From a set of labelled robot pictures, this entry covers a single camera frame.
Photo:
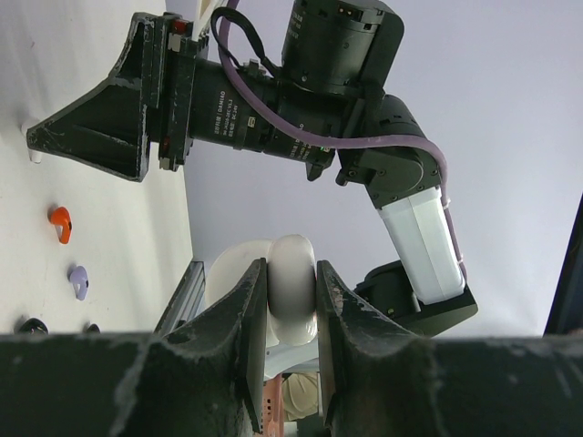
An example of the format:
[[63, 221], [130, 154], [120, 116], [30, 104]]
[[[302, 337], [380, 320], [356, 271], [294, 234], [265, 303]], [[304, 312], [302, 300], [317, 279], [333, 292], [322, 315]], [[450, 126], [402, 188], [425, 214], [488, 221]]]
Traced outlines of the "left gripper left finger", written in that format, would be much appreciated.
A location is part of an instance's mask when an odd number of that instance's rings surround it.
[[165, 339], [169, 435], [252, 435], [261, 427], [267, 262]]

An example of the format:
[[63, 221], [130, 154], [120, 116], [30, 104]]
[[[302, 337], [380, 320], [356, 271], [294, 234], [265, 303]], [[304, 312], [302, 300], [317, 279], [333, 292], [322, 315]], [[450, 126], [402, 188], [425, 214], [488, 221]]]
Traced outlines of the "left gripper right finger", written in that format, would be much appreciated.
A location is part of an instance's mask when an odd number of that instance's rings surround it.
[[322, 408], [329, 428], [429, 428], [425, 340], [349, 290], [332, 264], [317, 264]]

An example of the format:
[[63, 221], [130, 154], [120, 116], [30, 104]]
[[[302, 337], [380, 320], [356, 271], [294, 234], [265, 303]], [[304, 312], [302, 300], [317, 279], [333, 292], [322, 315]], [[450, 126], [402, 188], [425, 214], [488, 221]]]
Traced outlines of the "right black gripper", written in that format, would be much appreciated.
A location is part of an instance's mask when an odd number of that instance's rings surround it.
[[[163, 69], [154, 140], [159, 166], [176, 171], [185, 163], [196, 42], [192, 23], [163, 15]], [[42, 153], [68, 158], [126, 180], [148, 172], [148, 111], [158, 105], [158, 18], [135, 13], [118, 61], [95, 88], [38, 122], [32, 133]]]

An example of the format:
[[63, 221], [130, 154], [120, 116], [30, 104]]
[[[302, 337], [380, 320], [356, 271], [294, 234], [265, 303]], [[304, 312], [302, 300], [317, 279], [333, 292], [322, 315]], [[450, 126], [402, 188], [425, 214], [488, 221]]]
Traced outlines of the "white earbud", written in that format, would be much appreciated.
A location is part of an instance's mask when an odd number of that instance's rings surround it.
[[34, 117], [27, 118], [21, 125], [20, 130], [26, 141], [27, 153], [29, 160], [34, 164], [40, 164], [42, 162], [43, 153], [37, 149], [35, 144], [35, 138], [32, 133], [34, 127], [38, 124], [39, 120]]

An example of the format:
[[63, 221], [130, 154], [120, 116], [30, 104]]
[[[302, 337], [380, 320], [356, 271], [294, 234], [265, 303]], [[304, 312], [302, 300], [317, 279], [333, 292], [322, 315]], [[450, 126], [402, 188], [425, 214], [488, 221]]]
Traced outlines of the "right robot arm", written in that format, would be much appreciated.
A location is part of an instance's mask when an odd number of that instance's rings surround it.
[[380, 1], [296, 1], [274, 63], [233, 1], [209, 6], [198, 23], [136, 13], [108, 76], [28, 127], [26, 144], [135, 182], [152, 143], [171, 171], [194, 140], [301, 162], [309, 180], [338, 161], [337, 183], [365, 188], [399, 255], [357, 292], [405, 329], [435, 336], [477, 306], [445, 156], [384, 92], [403, 35]]

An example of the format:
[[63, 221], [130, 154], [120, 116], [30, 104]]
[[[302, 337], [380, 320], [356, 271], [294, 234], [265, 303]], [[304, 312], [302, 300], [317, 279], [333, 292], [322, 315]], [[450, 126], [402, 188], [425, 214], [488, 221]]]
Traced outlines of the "white charging case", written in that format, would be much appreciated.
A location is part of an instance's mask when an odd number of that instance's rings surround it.
[[206, 276], [206, 306], [225, 297], [256, 259], [267, 261], [267, 345], [311, 342], [317, 333], [316, 262], [311, 242], [302, 235], [249, 240], [223, 251]]

